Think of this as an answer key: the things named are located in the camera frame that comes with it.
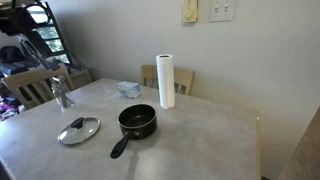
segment pot lid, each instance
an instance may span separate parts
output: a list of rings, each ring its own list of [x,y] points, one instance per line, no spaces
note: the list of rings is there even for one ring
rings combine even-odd
[[[58,139],[62,144],[71,145],[81,143],[100,128],[100,121],[96,118],[78,118],[68,125],[59,135]]]

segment chair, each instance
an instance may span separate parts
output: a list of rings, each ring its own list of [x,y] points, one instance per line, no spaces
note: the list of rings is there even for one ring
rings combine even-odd
[[[2,81],[27,108],[31,109],[40,104],[54,99],[51,84],[56,84],[52,77],[65,75],[70,90],[74,90],[71,77],[64,64],[56,71],[39,69],[15,74],[4,78]]]
[[[174,68],[174,89],[176,93],[191,95],[195,73],[191,70]],[[141,85],[153,88],[158,87],[157,66],[141,66]]]

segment black saucepan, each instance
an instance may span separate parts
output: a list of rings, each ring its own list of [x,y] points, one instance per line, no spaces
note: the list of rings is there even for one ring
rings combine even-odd
[[[156,111],[146,104],[134,105],[122,111],[118,123],[124,137],[112,149],[110,153],[112,159],[121,156],[129,139],[143,139],[156,130]]]

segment countertop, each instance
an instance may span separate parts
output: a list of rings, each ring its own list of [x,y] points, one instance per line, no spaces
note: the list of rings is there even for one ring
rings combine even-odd
[[[61,110],[55,100],[0,123],[0,156],[14,179],[178,180],[259,179],[257,112],[176,94],[174,108],[160,107],[157,89],[141,87],[137,99],[121,97],[119,81],[100,79],[72,92],[75,105]],[[132,140],[118,159],[109,154],[123,137],[118,116],[149,104],[158,128]],[[59,133],[79,117],[96,117],[99,132],[82,144],[65,146]]]
[[[320,179],[320,108],[298,143],[280,180]]]

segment light switch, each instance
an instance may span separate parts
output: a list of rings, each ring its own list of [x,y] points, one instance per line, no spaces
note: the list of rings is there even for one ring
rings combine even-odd
[[[210,0],[210,21],[232,21],[235,0]]]
[[[183,0],[183,22],[197,22],[198,0]]]

